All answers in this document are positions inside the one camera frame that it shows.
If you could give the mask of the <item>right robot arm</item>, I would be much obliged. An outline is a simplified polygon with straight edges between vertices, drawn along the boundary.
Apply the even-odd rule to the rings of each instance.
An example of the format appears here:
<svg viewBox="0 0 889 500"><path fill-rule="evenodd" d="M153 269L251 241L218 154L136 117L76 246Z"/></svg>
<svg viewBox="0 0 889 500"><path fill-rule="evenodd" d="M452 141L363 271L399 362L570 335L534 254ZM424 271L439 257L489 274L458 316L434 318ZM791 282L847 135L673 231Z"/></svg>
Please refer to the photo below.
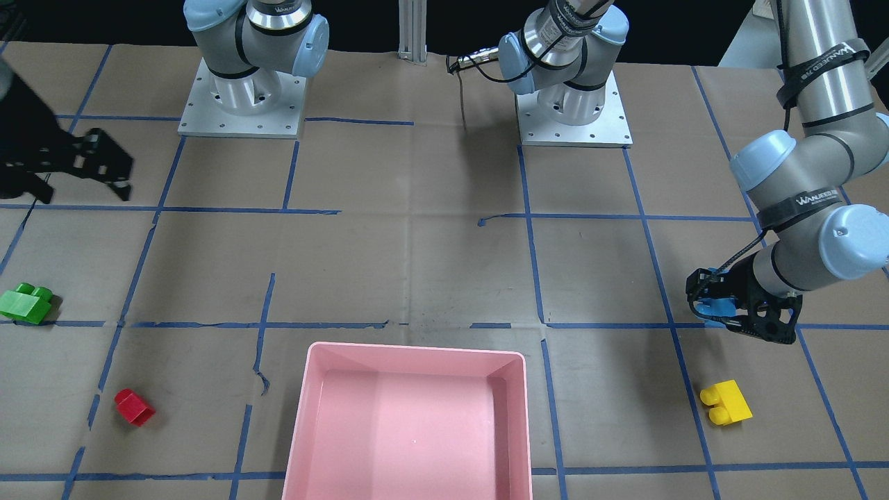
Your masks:
<svg viewBox="0 0 889 500"><path fill-rule="evenodd" d="M184 17L202 60L178 132L184 136L295 139L308 79L323 66L329 22L309 1L187 1ZM53 200L44 179L64 173L131 195L133 157L105 130L81 136L2 63L1 191Z"/></svg>

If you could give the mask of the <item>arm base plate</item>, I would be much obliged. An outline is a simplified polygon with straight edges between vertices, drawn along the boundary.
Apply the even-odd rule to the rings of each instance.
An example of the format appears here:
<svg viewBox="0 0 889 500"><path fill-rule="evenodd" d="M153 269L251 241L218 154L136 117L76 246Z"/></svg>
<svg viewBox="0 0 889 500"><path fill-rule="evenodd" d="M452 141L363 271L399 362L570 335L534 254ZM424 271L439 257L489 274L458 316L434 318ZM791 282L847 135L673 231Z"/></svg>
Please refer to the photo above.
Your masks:
<svg viewBox="0 0 889 500"><path fill-rule="evenodd" d="M561 83L515 101L524 146L625 148L634 143L613 72L597 90Z"/></svg>
<svg viewBox="0 0 889 500"><path fill-rule="evenodd" d="M270 69L225 79L210 72L201 60L178 133L203 138L297 140L308 83L306 77Z"/></svg>

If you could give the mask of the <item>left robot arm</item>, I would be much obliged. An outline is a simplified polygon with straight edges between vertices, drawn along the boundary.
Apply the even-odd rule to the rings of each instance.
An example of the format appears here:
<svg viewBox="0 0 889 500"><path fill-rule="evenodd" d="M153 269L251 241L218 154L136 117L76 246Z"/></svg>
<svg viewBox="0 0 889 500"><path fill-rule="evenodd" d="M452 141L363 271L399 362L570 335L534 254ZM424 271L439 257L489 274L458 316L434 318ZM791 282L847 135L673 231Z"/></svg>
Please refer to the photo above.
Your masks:
<svg viewBox="0 0 889 500"><path fill-rule="evenodd" d="M887 215L842 201L842 185L887 163L887 117L874 110L866 63L847 1L774 1L783 78L776 99L798 109L803 139L775 130L730 161L758 209L760 238L718 269L686 281L699 319L776 344L793 344L807 292L854 281L887 263ZM597 119L606 80L629 32L612 1L549 1L497 47L501 81L535 94L568 126Z"/></svg>

